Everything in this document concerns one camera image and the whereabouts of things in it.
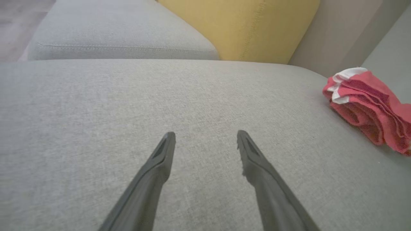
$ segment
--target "folded towel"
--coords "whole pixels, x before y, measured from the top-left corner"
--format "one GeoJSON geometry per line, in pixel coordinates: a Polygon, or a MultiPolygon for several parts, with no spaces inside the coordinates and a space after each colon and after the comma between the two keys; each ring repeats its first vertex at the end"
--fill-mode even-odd
{"type": "Polygon", "coordinates": [[[411,156],[411,104],[401,104],[372,72],[362,67],[339,72],[328,78],[323,94],[371,142],[411,156]]]}

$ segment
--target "gray sofa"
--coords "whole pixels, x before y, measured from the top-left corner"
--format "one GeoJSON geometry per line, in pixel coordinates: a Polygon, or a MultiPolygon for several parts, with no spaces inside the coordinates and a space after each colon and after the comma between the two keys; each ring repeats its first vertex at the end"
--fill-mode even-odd
{"type": "Polygon", "coordinates": [[[167,11],[170,24],[161,21],[180,32],[164,28],[157,35],[169,36],[161,39],[132,41],[140,35],[116,28],[131,17],[121,14],[95,16],[113,20],[112,34],[96,20],[78,22],[65,37],[59,23],[74,8],[57,3],[29,56],[71,60],[0,64],[1,230],[97,230],[168,131],[177,143],[153,230],[262,230],[254,188],[242,176],[240,129],[321,230],[411,227],[411,159],[374,146],[332,111],[323,76],[289,65],[189,60],[218,56],[167,11]],[[76,49],[38,46],[54,43],[76,49]],[[103,43],[133,49],[77,49],[103,43]],[[156,59],[97,59],[120,57],[156,59]]]}
{"type": "Polygon", "coordinates": [[[28,59],[73,58],[219,59],[203,35],[154,0],[58,0],[28,59]]]}

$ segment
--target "upholstery fabric texture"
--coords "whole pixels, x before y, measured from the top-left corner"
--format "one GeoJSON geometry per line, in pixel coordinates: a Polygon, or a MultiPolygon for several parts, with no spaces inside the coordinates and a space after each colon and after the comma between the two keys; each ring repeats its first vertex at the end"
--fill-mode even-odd
{"type": "Polygon", "coordinates": [[[29,45],[29,60],[209,59],[214,46],[154,0],[59,0],[29,45]]]}
{"type": "Polygon", "coordinates": [[[242,176],[247,131],[322,230],[408,230],[411,159],[331,110],[326,78],[277,64],[0,64],[0,227],[97,230],[162,136],[176,134],[154,231],[263,230],[242,176]]]}
{"type": "Polygon", "coordinates": [[[286,64],[320,0],[158,0],[215,46],[222,60],[286,64]]]}

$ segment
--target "pink cloth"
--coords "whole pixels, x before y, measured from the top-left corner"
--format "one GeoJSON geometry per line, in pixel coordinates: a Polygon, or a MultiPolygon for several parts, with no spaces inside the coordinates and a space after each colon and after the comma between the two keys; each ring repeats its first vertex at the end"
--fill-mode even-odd
{"type": "Polygon", "coordinates": [[[323,94],[371,142],[411,156],[411,104],[401,104],[372,72],[361,67],[339,72],[328,78],[323,94]]]}

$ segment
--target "cushion seam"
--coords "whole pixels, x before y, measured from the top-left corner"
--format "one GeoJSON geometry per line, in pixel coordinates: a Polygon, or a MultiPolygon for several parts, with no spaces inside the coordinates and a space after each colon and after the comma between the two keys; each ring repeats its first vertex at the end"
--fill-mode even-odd
{"type": "Polygon", "coordinates": [[[256,13],[256,15],[255,15],[253,24],[251,25],[250,31],[249,31],[248,36],[247,36],[247,40],[246,40],[246,42],[245,42],[245,44],[244,44],[243,52],[242,52],[242,54],[240,55],[240,61],[244,61],[245,54],[246,54],[246,53],[248,52],[248,50],[249,50],[250,41],[251,41],[251,38],[252,38],[252,36],[253,36],[254,29],[257,27],[257,24],[258,24],[258,22],[260,21],[261,13],[262,13],[262,11],[263,11],[263,9],[264,9],[265,2],[266,2],[266,0],[263,0],[263,2],[260,3],[260,5],[259,5],[259,9],[258,9],[258,11],[257,11],[257,13],[256,13]]]}
{"type": "Polygon", "coordinates": [[[93,50],[93,49],[100,49],[100,50],[154,50],[154,51],[180,51],[180,52],[202,52],[202,53],[215,53],[216,51],[197,51],[197,50],[184,50],[184,49],[169,49],[169,48],[150,48],[150,47],[121,47],[121,46],[69,46],[69,45],[61,45],[61,44],[50,44],[45,45],[41,43],[37,43],[38,46],[43,46],[47,48],[53,49],[70,49],[70,50],[93,50]]]}

